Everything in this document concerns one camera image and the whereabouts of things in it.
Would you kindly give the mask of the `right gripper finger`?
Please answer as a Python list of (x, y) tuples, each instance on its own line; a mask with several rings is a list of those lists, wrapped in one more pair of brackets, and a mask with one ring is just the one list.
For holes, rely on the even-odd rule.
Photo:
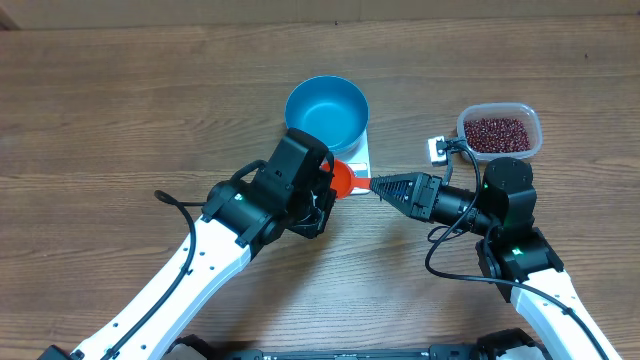
[(420, 172), (378, 176), (371, 179), (370, 190), (374, 193), (411, 193), (424, 177)]
[(404, 215), (410, 215), (413, 208), (412, 190), (374, 190), (381, 201), (387, 202)]

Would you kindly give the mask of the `orange measuring scoop blue handle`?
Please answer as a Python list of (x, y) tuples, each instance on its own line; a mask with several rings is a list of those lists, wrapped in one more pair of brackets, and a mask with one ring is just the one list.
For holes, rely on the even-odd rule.
[(344, 199), (350, 196), (356, 188), (370, 189), (371, 178), (357, 177), (354, 171), (340, 160), (335, 160), (333, 166), (330, 166), (329, 162), (325, 162), (321, 165), (321, 169), (333, 174), (330, 188), (336, 191), (337, 199)]

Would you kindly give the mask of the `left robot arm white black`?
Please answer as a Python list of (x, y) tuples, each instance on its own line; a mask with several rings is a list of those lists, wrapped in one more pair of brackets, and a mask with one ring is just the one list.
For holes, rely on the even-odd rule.
[(290, 129), (270, 159), (255, 160), (217, 183), (199, 203), (165, 192), (155, 197), (176, 207), (189, 232), (176, 253), (108, 324), (74, 350), (49, 346), (47, 359), (160, 359), (195, 315), (261, 251), (291, 231), (322, 234), (337, 198), (330, 183), (334, 156), (317, 138)]

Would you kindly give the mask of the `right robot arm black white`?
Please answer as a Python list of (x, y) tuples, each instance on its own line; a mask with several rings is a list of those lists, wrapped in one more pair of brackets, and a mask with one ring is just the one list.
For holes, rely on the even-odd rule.
[(490, 161), (475, 192), (426, 173), (377, 177), (372, 192), (405, 216), (480, 236), (481, 273), (467, 281), (496, 285), (532, 327), (552, 359), (616, 359), (572, 284), (564, 264), (534, 225), (537, 194), (529, 164)]

